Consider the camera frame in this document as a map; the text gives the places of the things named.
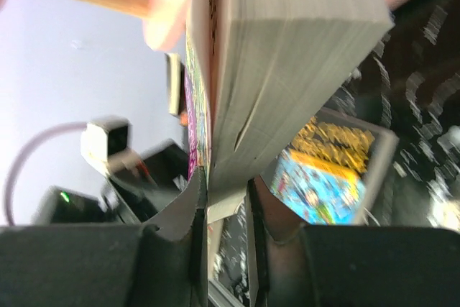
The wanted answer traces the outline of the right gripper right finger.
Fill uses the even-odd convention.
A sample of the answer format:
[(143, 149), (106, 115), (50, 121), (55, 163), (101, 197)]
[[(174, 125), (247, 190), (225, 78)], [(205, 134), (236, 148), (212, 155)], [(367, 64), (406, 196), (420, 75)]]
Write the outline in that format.
[(273, 196), (261, 177), (248, 183), (254, 221), (257, 306), (308, 306), (308, 263), (299, 237), (302, 220)]

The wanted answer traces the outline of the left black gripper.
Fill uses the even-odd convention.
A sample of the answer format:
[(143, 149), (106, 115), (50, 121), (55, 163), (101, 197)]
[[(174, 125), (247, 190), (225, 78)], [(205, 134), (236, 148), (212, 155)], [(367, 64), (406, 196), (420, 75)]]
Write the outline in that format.
[(142, 223), (171, 203), (187, 182), (188, 153), (168, 141), (148, 152), (135, 167), (116, 172), (98, 198), (50, 187), (34, 215), (34, 224)]

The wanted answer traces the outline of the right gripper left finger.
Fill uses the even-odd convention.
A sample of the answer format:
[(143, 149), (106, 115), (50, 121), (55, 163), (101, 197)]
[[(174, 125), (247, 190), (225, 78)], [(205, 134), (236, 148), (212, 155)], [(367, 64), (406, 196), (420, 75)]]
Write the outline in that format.
[(207, 306), (206, 176), (196, 168), (183, 192), (142, 225), (137, 306)]

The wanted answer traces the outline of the black yellow treehouse book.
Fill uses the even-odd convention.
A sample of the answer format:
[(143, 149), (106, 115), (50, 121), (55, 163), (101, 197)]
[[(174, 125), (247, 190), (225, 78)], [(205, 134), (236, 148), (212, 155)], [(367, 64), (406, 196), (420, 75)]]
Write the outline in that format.
[(310, 224), (361, 225), (398, 144), (390, 130), (322, 108), (262, 173), (270, 192)]

